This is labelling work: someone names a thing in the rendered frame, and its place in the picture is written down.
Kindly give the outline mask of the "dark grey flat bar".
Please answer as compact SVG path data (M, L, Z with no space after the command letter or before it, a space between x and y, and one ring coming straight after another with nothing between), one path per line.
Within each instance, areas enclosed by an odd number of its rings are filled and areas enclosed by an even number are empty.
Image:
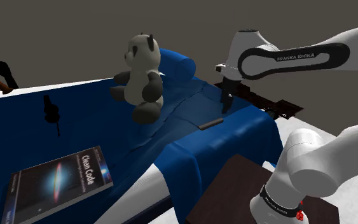
M211 128L211 127L213 127L213 126L215 126L215 125L218 125L218 124L220 124L220 123L223 123L223 122L224 122L224 118L217 118L217 119L215 119L215 120L212 120L212 121L209 121L209 122L207 122L207 123L204 123L204 124L199 125L198 128L199 128L200 130L206 130L206 129L208 129L208 128Z

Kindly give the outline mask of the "panda plush toy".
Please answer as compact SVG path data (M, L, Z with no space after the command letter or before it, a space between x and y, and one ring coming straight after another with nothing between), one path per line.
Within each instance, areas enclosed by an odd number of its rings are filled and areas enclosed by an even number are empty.
M128 42L124 59L129 71L120 72L109 89L116 101L126 101L135 108L132 120L139 124L154 123L163 106L163 81L159 73L161 61L158 42L152 34L139 34Z

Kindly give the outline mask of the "blue bolster pillow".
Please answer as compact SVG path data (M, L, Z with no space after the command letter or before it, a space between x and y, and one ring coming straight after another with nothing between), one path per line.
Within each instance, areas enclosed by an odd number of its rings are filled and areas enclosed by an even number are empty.
M159 71L175 81L191 80L196 72L193 59L168 49L160 49L161 61Z

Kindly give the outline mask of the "dark book with galaxy cover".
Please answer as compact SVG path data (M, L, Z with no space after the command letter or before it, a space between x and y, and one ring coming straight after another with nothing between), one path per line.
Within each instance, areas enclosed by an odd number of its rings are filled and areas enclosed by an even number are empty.
M14 172L1 224L33 224L112 186L100 146Z

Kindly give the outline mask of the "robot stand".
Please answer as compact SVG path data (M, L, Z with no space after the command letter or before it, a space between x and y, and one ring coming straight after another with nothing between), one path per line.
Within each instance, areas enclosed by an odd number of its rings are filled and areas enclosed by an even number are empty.
M262 166L234 155L200 197L185 224L256 224L249 202L271 175Z

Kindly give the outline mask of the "bed with blue cover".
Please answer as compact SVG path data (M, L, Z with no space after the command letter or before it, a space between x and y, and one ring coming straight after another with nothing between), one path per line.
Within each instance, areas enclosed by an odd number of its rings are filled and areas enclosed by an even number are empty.
M0 98L0 224L12 173L94 146L102 150L113 186L36 224L94 224L152 165L163 174L183 224L229 158L279 159L279 130L264 111L235 98L222 114L219 88L198 79L162 79L164 105L149 125L133 122L134 107L111 97L112 79ZM45 120L44 95L59 108L60 137L56 124ZM198 128L217 118L224 122Z

